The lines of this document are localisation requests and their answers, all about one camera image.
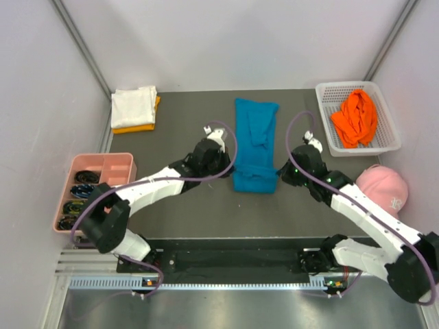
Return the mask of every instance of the pink plastic container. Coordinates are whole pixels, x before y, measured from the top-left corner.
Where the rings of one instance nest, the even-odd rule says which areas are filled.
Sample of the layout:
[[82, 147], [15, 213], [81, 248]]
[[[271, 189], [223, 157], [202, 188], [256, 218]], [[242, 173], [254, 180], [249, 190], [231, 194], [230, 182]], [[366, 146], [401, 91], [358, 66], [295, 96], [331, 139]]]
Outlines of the pink plastic container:
[[[80, 200], [70, 194], [70, 189], [77, 185], [75, 174], [81, 170], [94, 171], [100, 174], [99, 183], [107, 183], [110, 186], [126, 184], [136, 180], [137, 167], [130, 153], [107, 153], [107, 154], [79, 154], [71, 164], [67, 176], [64, 192], [61, 195], [58, 211], [54, 219], [55, 232], [70, 234], [69, 230], [59, 230], [58, 222], [64, 216], [62, 206], [73, 200]], [[75, 235], [82, 235], [80, 230]]]

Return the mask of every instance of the folded white towel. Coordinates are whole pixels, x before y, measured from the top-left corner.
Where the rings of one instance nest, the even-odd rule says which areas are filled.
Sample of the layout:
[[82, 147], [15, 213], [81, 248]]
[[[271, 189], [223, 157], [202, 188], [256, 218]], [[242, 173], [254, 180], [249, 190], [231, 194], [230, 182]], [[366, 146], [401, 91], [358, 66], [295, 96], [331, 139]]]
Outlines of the folded white towel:
[[116, 90], [111, 95], [111, 128], [126, 128], [156, 122], [155, 86]]

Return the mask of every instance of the white laundry basket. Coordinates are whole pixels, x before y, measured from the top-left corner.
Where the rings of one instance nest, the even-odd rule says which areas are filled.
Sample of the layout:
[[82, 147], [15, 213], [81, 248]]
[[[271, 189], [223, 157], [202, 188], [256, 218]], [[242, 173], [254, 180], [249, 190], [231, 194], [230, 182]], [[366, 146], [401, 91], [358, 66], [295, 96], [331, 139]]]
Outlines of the white laundry basket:
[[[378, 126], [373, 141], [368, 146], [355, 149], [345, 149], [331, 120], [334, 112], [340, 111], [340, 105], [355, 89], [364, 90], [375, 103], [378, 113]], [[331, 82], [319, 84], [316, 94], [320, 114], [322, 115], [324, 132], [327, 136], [329, 151], [332, 156], [377, 156], [378, 154], [394, 151], [401, 147], [401, 140], [396, 132], [389, 109], [379, 87], [373, 82]]]

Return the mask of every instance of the white panel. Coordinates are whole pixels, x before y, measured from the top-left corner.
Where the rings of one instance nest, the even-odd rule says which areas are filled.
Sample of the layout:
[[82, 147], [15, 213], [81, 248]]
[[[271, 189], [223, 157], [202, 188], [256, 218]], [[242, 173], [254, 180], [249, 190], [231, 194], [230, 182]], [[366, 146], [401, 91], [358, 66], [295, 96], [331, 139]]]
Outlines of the white panel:
[[109, 86], [314, 88], [361, 80], [405, 0], [64, 0]]
[[48, 0], [0, 5], [0, 327], [36, 328], [65, 236], [71, 159], [97, 151], [109, 103]]
[[375, 78], [403, 143], [381, 161], [409, 185], [402, 221], [425, 233], [439, 232], [438, 17], [439, 2], [420, 1]]

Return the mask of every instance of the pink cap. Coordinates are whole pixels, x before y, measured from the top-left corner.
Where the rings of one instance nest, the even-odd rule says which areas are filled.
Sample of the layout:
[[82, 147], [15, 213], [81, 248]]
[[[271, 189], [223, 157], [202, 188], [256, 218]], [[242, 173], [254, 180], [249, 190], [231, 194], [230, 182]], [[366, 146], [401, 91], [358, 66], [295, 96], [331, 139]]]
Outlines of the pink cap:
[[409, 196], [407, 183], [393, 169], [376, 164], [357, 178], [359, 189], [378, 206], [398, 219]]

